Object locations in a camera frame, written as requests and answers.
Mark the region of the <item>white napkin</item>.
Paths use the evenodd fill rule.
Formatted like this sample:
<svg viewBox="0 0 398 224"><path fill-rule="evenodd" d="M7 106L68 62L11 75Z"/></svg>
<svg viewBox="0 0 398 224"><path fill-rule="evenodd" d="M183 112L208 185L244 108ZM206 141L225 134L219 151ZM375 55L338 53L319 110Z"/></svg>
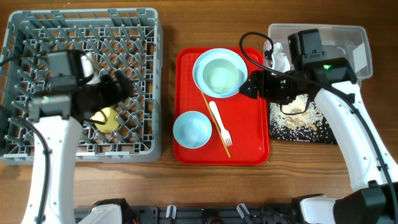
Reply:
<svg viewBox="0 0 398 224"><path fill-rule="evenodd" d="M274 44L271 59L271 69L282 73L290 70L290 62L287 55L283 53L283 46L280 42Z"/></svg>

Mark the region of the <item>yellow plastic cup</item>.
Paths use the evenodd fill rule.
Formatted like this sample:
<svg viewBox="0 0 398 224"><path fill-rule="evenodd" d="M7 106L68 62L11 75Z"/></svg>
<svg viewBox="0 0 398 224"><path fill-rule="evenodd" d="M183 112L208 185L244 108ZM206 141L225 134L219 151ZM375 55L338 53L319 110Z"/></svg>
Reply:
<svg viewBox="0 0 398 224"><path fill-rule="evenodd" d="M119 127L119 123L116 121L117 115L114 109L107 107L96 112L91 120L95 121L96 128L102 133L111 133Z"/></svg>

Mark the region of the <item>green bowl with rice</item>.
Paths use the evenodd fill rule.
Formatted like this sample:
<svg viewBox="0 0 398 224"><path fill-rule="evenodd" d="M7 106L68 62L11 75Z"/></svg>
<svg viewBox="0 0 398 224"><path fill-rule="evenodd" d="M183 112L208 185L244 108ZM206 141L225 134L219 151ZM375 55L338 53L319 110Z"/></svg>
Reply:
<svg viewBox="0 0 398 224"><path fill-rule="evenodd" d="M239 71L229 60L218 58L209 61L203 69L203 81L218 93L231 90L239 80Z"/></svg>

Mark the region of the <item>white plastic fork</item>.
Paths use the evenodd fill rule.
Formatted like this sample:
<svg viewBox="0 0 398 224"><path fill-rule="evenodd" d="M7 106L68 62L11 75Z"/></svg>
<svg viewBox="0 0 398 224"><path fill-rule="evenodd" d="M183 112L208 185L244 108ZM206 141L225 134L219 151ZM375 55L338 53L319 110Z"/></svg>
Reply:
<svg viewBox="0 0 398 224"><path fill-rule="evenodd" d="M220 115L220 112L218 110L216 103L214 101L211 101L211 102L209 102L209 106L210 106L210 110L219 126L219 129L221 132L221 137L223 138L224 143L227 146L231 146L233 144L231 135L230 135L229 131L224 127L224 124L221 119L221 115Z"/></svg>

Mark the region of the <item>wooden chopstick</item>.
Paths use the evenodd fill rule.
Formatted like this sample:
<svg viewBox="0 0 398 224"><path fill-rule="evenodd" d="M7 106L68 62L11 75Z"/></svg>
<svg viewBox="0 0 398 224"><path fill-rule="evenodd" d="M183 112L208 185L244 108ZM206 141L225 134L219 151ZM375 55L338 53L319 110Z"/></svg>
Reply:
<svg viewBox="0 0 398 224"><path fill-rule="evenodd" d="M218 126L218 124L217 124L217 122L216 122L216 120L215 120L215 118L214 118L214 116L213 116L213 114L212 114L212 112L211 112L211 110L210 110L210 106L209 106L209 102L210 102L210 101L208 101L208 100L206 99L206 96L205 96L205 94L204 94L203 92L201 93L201 95L202 95L203 100L204 100L204 102L205 102L205 104L206 104L206 107L208 108L208 111L209 111L209 113L210 113L210 116L211 116L211 118L212 118L212 120L213 120L213 122L214 122L214 124L215 124L215 128L216 128L216 130L217 130L218 136L219 136L220 139L221 139L222 145L223 145L223 147L224 147L224 149L225 149L225 151L226 151L227 157L228 157L228 158L231 158L231 153L230 153L229 148L228 148L229 146L227 146L227 145L224 143L223 138L221 137L221 132L220 132L219 126Z"/></svg>

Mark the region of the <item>light blue bowl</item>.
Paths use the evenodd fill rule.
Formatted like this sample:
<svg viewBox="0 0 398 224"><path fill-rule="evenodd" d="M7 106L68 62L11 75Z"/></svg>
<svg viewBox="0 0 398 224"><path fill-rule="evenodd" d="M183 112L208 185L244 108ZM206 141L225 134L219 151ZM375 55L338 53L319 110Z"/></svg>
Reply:
<svg viewBox="0 0 398 224"><path fill-rule="evenodd" d="M175 120L173 135L180 146L187 149L198 149L210 140L212 125L203 113L187 111Z"/></svg>

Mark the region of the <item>light blue plate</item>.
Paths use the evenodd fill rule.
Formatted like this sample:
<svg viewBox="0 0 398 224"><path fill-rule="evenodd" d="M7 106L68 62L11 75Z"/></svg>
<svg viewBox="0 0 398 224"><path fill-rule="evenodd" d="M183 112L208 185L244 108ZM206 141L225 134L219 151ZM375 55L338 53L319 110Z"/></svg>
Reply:
<svg viewBox="0 0 398 224"><path fill-rule="evenodd" d="M223 58L232 62L239 71L239 80L237 84L229 91L218 93L210 90L205 82L203 81L203 69L205 65L214 59ZM193 80L199 90L201 90L207 96L213 98L229 98L239 92L239 87L247 80L248 78L248 68L242 59L236 52L233 52L229 49L223 48L215 48L211 50L207 50L202 53L194 63L193 66Z"/></svg>

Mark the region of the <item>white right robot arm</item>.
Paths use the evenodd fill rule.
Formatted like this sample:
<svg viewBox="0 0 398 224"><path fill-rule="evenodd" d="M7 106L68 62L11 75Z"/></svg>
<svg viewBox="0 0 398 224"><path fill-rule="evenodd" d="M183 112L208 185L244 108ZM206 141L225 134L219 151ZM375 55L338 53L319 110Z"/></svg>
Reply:
<svg viewBox="0 0 398 224"><path fill-rule="evenodd" d="M287 104L307 94L329 122L349 172L352 194L297 199L302 223L397 223L397 163L378 135L345 58L298 63L278 72L261 66L240 86L250 98Z"/></svg>

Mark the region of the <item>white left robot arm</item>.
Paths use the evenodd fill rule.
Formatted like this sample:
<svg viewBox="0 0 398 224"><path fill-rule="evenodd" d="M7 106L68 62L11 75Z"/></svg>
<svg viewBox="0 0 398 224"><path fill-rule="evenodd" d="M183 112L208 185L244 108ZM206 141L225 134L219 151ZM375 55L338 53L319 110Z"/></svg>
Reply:
<svg viewBox="0 0 398 224"><path fill-rule="evenodd" d="M23 223L74 223L75 155L83 123L102 133L118 128L112 106L134 93L123 72L97 82L57 86L36 94L28 126L34 132L34 163Z"/></svg>

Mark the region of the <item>grey plastic dishwasher rack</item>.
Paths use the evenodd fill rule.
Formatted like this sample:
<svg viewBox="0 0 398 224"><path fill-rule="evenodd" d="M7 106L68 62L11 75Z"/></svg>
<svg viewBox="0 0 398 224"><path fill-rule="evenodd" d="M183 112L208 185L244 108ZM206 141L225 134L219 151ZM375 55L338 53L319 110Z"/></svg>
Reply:
<svg viewBox="0 0 398 224"><path fill-rule="evenodd" d="M123 72L133 94L114 105L116 129L83 124L76 159L152 162L161 155L160 83L163 30L153 8L16 11L1 47L1 162L31 165L34 134L25 126L35 93L48 90L44 57L81 50L99 64L98 75Z"/></svg>

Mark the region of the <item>red plastic tray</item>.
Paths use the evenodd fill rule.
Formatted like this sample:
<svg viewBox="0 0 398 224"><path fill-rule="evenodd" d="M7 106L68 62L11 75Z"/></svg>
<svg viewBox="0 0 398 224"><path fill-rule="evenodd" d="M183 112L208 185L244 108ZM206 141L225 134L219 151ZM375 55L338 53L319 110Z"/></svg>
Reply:
<svg viewBox="0 0 398 224"><path fill-rule="evenodd" d="M204 166L254 166L270 154L267 101L240 93L227 98L203 97L193 81L196 59L208 47L189 47L177 56L175 72L175 117L187 111L199 111L210 118L206 102L214 101L233 144L228 156L215 127L210 140L198 149L188 149L174 142L174 155L180 162Z"/></svg>

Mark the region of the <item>clear plastic bin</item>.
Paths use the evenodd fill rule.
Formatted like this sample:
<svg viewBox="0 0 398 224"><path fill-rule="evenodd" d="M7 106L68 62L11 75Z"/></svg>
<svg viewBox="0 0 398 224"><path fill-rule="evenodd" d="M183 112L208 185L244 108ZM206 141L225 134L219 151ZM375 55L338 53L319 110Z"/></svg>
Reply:
<svg viewBox="0 0 398 224"><path fill-rule="evenodd" d="M274 23L268 28L267 35L273 43L280 42L283 53L289 62L290 51L288 36L301 30L318 29L324 51L328 58L344 57L354 70L358 83L373 75L371 49L366 30L361 26L343 26L329 24L283 24ZM271 68L271 60L264 63Z"/></svg>

